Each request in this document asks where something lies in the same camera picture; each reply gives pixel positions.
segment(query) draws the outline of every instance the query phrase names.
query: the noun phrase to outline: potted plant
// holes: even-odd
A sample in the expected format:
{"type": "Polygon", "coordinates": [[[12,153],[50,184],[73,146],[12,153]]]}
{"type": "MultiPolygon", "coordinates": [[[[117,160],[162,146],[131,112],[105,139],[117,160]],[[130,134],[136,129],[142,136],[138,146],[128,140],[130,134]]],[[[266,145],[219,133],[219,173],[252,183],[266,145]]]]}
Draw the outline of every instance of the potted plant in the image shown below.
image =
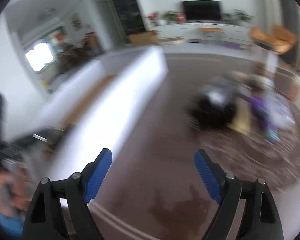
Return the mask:
{"type": "Polygon", "coordinates": [[[159,16],[159,12],[152,12],[150,13],[147,18],[151,21],[154,22],[155,19],[159,16]]]}
{"type": "Polygon", "coordinates": [[[163,14],[163,19],[167,21],[168,24],[176,23],[177,12],[175,11],[167,11],[163,14]]]}
{"type": "Polygon", "coordinates": [[[186,22],[186,15],[184,13],[177,13],[176,14],[176,21],[177,21],[177,23],[185,23],[186,22]]]}
{"type": "Polygon", "coordinates": [[[223,14],[223,19],[227,24],[234,24],[232,13],[224,13],[223,14]]]}
{"type": "Polygon", "coordinates": [[[249,27],[247,23],[250,23],[254,18],[251,14],[242,10],[234,10],[234,16],[238,19],[238,24],[242,27],[249,27]]]}

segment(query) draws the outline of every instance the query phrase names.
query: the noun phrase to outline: floor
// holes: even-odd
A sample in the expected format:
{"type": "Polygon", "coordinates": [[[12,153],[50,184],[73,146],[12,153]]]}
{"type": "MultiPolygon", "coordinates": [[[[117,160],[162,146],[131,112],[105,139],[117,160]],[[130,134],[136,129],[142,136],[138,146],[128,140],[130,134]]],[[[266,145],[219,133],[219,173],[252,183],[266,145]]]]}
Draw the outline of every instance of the floor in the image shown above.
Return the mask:
{"type": "Polygon", "coordinates": [[[167,55],[167,78],[90,205],[105,239],[201,239],[218,208],[194,166],[193,154],[200,143],[185,125],[185,109],[211,77],[229,69],[250,72],[253,65],[248,59],[227,56],[191,58],[167,55]]]}

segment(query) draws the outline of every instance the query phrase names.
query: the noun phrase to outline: television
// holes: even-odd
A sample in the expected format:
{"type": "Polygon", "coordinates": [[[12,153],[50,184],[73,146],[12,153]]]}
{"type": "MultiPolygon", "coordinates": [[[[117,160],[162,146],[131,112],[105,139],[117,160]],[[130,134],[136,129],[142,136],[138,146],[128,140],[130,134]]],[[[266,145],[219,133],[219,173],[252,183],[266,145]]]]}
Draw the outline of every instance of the television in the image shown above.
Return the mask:
{"type": "Polygon", "coordinates": [[[187,21],[222,21],[221,1],[183,1],[187,21]]]}

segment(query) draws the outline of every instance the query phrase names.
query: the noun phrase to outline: drawer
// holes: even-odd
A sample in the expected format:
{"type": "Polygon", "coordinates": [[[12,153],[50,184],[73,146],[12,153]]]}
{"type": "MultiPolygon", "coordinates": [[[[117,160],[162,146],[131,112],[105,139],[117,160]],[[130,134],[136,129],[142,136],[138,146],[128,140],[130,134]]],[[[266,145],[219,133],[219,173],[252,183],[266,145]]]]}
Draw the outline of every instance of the drawer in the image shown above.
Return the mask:
{"type": "Polygon", "coordinates": [[[250,41],[248,28],[241,28],[237,26],[228,26],[224,34],[225,38],[235,39],[240,41],[250,41]]]}
{"type": "Polygon", "coordinates": [[[242,41],[242,40],[231,39],[231,38],[223,38],[222,41],[233,42],[233,43],[238,43],[238,44],[242,44],[242,45],[251,45],[250,41],[242,41]]]}
{"type": "Polygon", "coordinates": [[[176,24],[176,25],[166,25],[153,28],[156,30],[162,38],[170,37],[186,37],[186,36],[196,36],[198,35],[194,30],[194,26],[191,24],[176,24]]]}

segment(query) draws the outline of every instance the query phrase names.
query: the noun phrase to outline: white sideboard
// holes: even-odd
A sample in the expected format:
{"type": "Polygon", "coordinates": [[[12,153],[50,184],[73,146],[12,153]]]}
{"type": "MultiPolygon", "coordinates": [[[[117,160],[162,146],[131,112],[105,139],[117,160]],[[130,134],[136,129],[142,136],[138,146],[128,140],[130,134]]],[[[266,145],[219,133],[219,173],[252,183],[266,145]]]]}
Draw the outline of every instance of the white sideboard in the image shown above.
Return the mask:
{"type": "Polygon", "coordinates": [[[183,37],[186,40],[220,40],[249,45],[250,28],[229,24],[216,23],[184,23],[168,24],[164,26],[151,27],[150,30],[157,31],[161,38],[183,37]],[[200,32],[199,28],[221,28],[224,33],[200,32]]]}

